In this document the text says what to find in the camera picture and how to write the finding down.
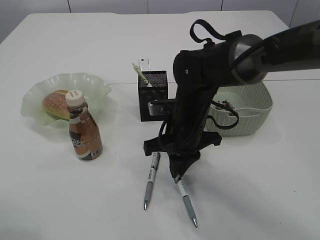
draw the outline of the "basket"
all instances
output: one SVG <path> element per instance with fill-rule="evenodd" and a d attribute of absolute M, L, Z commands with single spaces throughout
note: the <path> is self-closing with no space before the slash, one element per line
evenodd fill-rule
<path fill-rule="evenodd" d="M 210 132 L 218 132 L 221 136 L 244 136 L 255 133 L 267 119 L 273 101 L 263 82 L 246 86 L 227 86 L 219 88 L 213 98 L 214 101 L 229 100 L 239 114 L 239 123 L 234 128 L 223 130 L 215 126 L 211 119 L 207 119 L 206 127 Z M 209 115 L 222 126 L 232 125 L 237 118 L 229 111 L 218 110 L 210 106 Z"/>

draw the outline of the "white label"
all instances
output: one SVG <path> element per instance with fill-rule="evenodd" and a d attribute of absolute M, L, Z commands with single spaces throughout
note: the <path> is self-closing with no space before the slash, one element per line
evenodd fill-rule
<path fill-rule="evenodd" d="M 178 188 L 179 188 L 181 196 L 182 197 L 188 196 L 188 192 L 187 192 L 187 189 L 185 187 L 184 182 L 182 180 L 179 180 L 177 184 L 178 184 Z"/>
<path fill-rule="evenodd" d="M 70 124 L 78 124 L 81 122 L 80 116 L 77 116 L 76 118 L 70 118 L 69 123 Z"/>
<path fill-rule="evenodd" d="M 154 183 L 156 177 L 156 170 L 154 168 L 150 168 L 148 182 Z"/>
<path fill-rule="evenodd" d="M 139 58 L 139 67 L 141 71 L 150 71 L 150 61 L 148 58 Z"/>
<path fill-rule="evenodd" d="M 154 167 L 155 169 L 158 168 L 160 160 L 160 153 L 159 152 L 154 152 L 152 156 L 152 162 L 151 162 L 151 167 Z"/>
<path fill-rule="evenodd" d="M 86 111 L 88 111 L 87 107 L 85 106 L 84 108 L 82 108 L 82 113 L 85 113 Z"/>
<path fill-rule="evenodd" d="M 76 154 L 76 156 L 77 156 L 79 159 L 83 159 L 83 160 L 92 159 L 90 150 L 88 150 L 88 151 L 87 151 L 86 153 L 84 153 L 84 154 Z"/>

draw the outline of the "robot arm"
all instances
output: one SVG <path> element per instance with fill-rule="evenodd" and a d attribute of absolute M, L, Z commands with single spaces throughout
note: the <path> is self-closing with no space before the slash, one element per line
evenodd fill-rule
<path fill-rule="evenodd" d="M 202 25 L 210 38 L 199 39 L 195 24 Z M 168 111 L 165 134 L 144 142 L 146 155 L 167 152 L 173 178 L 182 176 L 200 158 L 199 150 L 209 144 L 219 145 L 217 133 L 204 132 L 209 107 L 219 87 L 251 85 L 261 82 L 268 72 L 320 69 L 320 21 L 295 27 L 262 40 L 240 31 L 218 34 L 206 21 L 197 20 L 190 29 L 203 49 L 182 50 L 174 59 L 177 83 L 175 103 Z"/>

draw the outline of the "pen tip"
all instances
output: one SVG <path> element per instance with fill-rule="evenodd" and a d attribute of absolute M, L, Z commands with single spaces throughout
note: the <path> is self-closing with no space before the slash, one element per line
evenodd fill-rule
<path fill-rule="evenodd" d="M 147 210 L 148 208 L 148 201 L 144 201 L 144 210 Z"/>
<path fill-rule="evenodd" d="M 197 221 L 197 218 L 195 216 L 192 218 L 192 223 L 196 228 L 198 227 L 198 221 Z"/>

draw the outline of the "wavy glass bowl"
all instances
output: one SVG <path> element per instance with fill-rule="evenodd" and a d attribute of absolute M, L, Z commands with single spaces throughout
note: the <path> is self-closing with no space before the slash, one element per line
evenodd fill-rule
<path fill-rule="evenodd" d="M 58 74 L 35 84 L 24 95 L 20 113 L 24 117 L 34 118 L 43 126 L 66 128 L 69 122 L 47 113 L 42 107 L 42 100 L 54 91 L 74 89 L 83 92 L 93 117 L 104 107 L 105 98 L 111 92 L 111 87 L 98 76 L 85 72 Z"/>

